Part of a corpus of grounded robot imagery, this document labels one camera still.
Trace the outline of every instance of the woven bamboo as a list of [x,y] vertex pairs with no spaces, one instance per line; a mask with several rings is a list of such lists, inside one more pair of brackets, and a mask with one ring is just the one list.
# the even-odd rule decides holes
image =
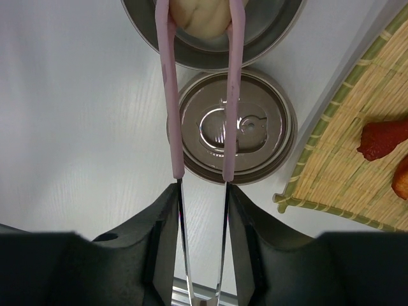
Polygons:
[[408,115],[408,5],[344,80],[314,128],[283,195],[288,205],[339,215],[384,231],[408,230],[408,201],[391,188],[408,142],[373,162],[356,151],[367,122]]

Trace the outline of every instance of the red fruit piece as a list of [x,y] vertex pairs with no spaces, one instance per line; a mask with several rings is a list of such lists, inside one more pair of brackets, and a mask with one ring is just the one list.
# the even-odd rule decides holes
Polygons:
[[397,145],[408,139],[408,120],[370,122],[363,128],[357,151],[367,161],[375,161],[391,153]]
[[400,198],[408,198],[408,156],[401,160],[394,173],[392,188]]

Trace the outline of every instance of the pink tong handle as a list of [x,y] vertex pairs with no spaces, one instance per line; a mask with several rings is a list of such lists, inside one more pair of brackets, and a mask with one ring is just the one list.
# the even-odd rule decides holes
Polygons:
[[242,0],[229,0],[231,24],[229,38],[229,65],[227,80],[226,128],[222,177],[225,182],[234,179],[235,154],[237,152],[238,100],[241,86],[241,66],[244,54],[245,8]]
[[184,176],[184,156],[179,110],[179,88],[177,87],[174,59],[174,37],[177,26],[170,16],[169,0],[157,0],[155,14],[164,96],[168,114],[171,166],[173,167],[173,177],[178,180]]
[[[226,135],[224,144],[224,164],[222,177],[225,182],[234,179],[235,153],[237,149],[237,113],[240,96],[241,66],[244,52],[245,9],[242,0],[230,0],[231,25],[228,27],[229,68],[226,103]],[[157,0],[156,28],[161,68],[163,72],[164,95],[168,112],[171,164],[175,179],[184,176],[184,156],[182,146],[179,111],[179,90],[174,58],[174,37],[177,26],[169,11],[169,0]]]

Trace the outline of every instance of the white table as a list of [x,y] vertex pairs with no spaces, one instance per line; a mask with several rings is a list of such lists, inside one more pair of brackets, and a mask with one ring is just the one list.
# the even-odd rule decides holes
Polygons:
[[[369,230],[288,208],[281,193],[315,114],[401,8],[401,0],[308,0],[287,37],[256,66],[286,90],[300,142],[274,176],[242,189],[308,235]],[[196,72],[178,69],[179,85]],[[159,56],[119,0],[0,1],[0,223],[94,238],[152,203],[171,182]],[[215,286],[223,188],[187,173],[193,281]],[[175,276],[183,277],[181,248]],[[231,248],[223,290],[235,293]]]

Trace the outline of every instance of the bread roll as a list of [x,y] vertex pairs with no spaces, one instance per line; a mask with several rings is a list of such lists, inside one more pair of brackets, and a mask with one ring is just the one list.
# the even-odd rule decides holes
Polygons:
[[[242,0],[244,6],[248,0]],[[222,35],[231,22],[229,0],[170,0],[170,13],[186,33],[209,40]]]

